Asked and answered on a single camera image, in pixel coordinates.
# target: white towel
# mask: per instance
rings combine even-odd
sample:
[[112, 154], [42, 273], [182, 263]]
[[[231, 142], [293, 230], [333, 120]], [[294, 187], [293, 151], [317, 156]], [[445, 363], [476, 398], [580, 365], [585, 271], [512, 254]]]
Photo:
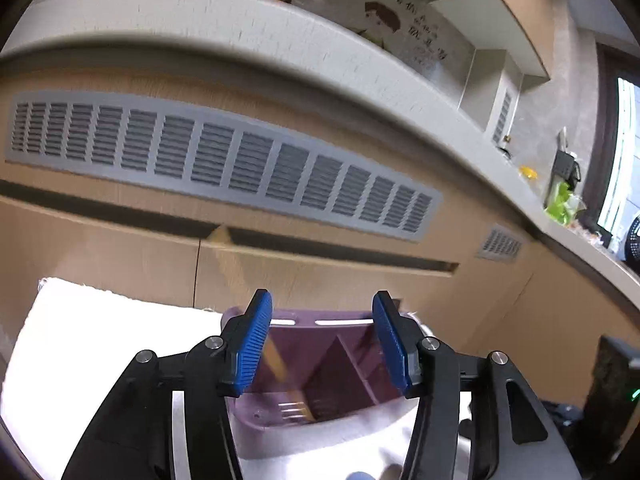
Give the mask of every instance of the white towel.
[[[188, 351], [220, 334], [221, 317], [43, 280], [9, 362], [0, 415], [40, 476], [60, 480], [95, 411], [134, 355], [142, 349], [158, 356]], [[461, 418], [468, 416], [468, 401], [464, 396]], [[245, 480], [343, 480], [363, 471], [379, 478], [390, 465], [403, 464], [414, 420], [411, 410], [383, 431], [363, 430], [361, 437], [337, 446], [241, 460], [243, 475]], [[467, 467], [468, 441], [458, 446], [456, 478], [466, 479]]]

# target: gray vent grille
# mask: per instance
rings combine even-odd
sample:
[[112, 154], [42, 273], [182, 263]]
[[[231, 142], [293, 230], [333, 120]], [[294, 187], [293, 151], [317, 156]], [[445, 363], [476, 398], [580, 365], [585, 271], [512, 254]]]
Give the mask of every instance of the gray vent grille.
[[204, 123], [198, 142], [198, 151], [193, 161], [191, 180], [219, 186], [225, 169], [234, 131], [215, 124]]
[[335, 179], [342, 167], [339, 160], [324, 155], [318, 155], [311, 170], [311, 176], [306, 183], [302, 196], [302, 205], [324, 210], [334, 189]]
[[184, 117], [167, 115], [164, 118], [156, 155], [156, 174], [182, 178], [193, 124], [193, 121]]
[[507, 228], [495, 225], [478, 253], [479, 258], [487, 260], [515, 260], [522, 248], [523, 241]]
[[237, 114], [103, 92], [12, 103], [5, 159], [419, 240], [439, 192], [356, 153]]
[[100, 107], [98, 110], [98, 119], [95, 124], [94, 146], [91, 152], [92, 162], [96, 164], [108, 164], [109, 166], [114, 165], [121, 121], [121, 107]]
[[44, 152], [47, 155], [60, 156], [62, 154], [66, 110], [66, 103], [52, 103], [49, 106], [49, 120], [44, 139]]
[[511, 99], [511, 94], [507, 92], [504, 95], [504, 101], [502, 101], [502, 108], [500, 109], [498, 123], [495, 125], [493, 136], [494, 142], [500, 142], [502, 140], [502, 134], [504, 133], [504, 127], [507, 125], [507, 117], [509, 116], [509, 110], [511, 108]]
[[66, 158], [84, 160], [93, 113], [93, 105], [72, 105], [71, 120], [66, 139]]
[[29, 153], [40, 153], [42, 148], [44, 113], [46, 110], [47, 105], [44, 103], [34, 103], [31, 105], [29, 126], [27, 127], [27, 151]]
[[278, 160], [273, 168], [266, 195], [285, 202], [293, 202], [308, 158], [308, 150], [283, 144], [278, 153]]
[[267, 165], [273, 140], [255, 134], [242, 134], [234, 161], [229, 187], [247, 193], [257, 193]]
[[353, 216], [363, 199], [362, 194], [370, 176], [369, 171], [350, 166], [344, 176], [332, 211], [345, 216]]
[[14, 109], [14, 127], [11, 135], [11, 148], [16, 152], [24, 149], [24, 139], [27, 131], [27, 116], [29, 114], [29, 104], [19, 103]]
[[146, 171], [157, 118], [158, 114], [153, 112], [142, 110], [129, 112], [129, 123], [127, 123], [122, 149], [121, 166], [123, 168]]

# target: white countertop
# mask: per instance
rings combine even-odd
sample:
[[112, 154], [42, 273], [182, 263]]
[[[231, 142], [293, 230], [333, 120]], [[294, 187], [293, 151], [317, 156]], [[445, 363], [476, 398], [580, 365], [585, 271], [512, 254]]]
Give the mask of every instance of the white countertop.
[[332, 22], [274, 0], [46, 0], [24, 13], [0, 59], [69, 42], [152, 41], [260, 64], [374, 107], [490, 184], [640, 308], [640, 282], [550, 219], [475, 123], [391, 54]]

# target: black device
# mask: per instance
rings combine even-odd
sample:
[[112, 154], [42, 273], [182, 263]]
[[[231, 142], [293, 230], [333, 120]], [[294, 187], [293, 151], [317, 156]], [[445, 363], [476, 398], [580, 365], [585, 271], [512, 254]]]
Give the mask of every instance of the black device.
[[[460, 391], [472, 392], [470, 480], [580, 478], [544, 407], [505, 354], [457, 354], [400, 316], [388, 292], [375, 295], [372, 316], [392, 381], [407, 398], [420, 399], [402, 480], [452, 478]], [[239, 396], [252, 382], [270, 319], [271, 298], [259, 290], [220, 336], [185, 354], [139, 352], [84, 432], [63, 480], [170, 480], [174, 390], [184, 390], [191, 479], [241, 480], [224, 397]]]
[[[636, 411], [640, 411], [639, 405], [640, 350], [620, 339], [602, 336], [582, 417], [567, 437], [572, 455], [585, 478], [596, 473], [600, 478], [608, 478], [606, 475], [613, 470], [612, 462], [624, 462], [631, 456], [640, 455], [640, 435], [630, 438], [628, 443], [624, 438], [626, 432], [631, 433], [638, 426]], [[625, 444], [628, 457], [624, 458], [622, 454], [618, 457]], [[633, 478], [640, 478], [640, 471]]]
[[640, 274], [640, 214], [636, 216], [626, 233], [625, 262], [636, 273]]
[[551, 173], [565, 180], [569, 185], [569, 191], [575, 191], [578, 183], [582, 181], [580, 164], [571, 153], [563, 150], [556, 150]]

